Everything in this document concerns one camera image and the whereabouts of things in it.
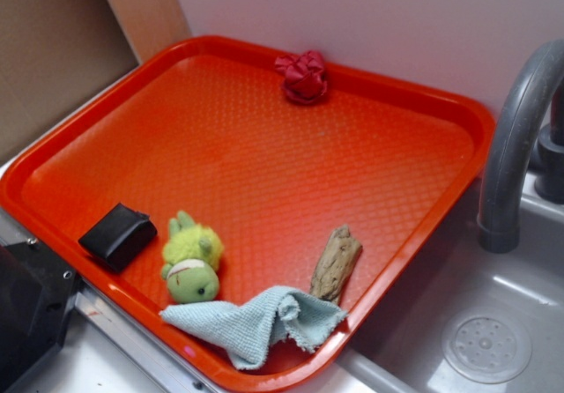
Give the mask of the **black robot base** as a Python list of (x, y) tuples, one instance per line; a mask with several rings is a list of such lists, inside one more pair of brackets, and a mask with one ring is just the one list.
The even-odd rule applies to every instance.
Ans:
[(79, 275), (37, 239), (1, 247), (1, 391), (20, 384), (61, 351)]

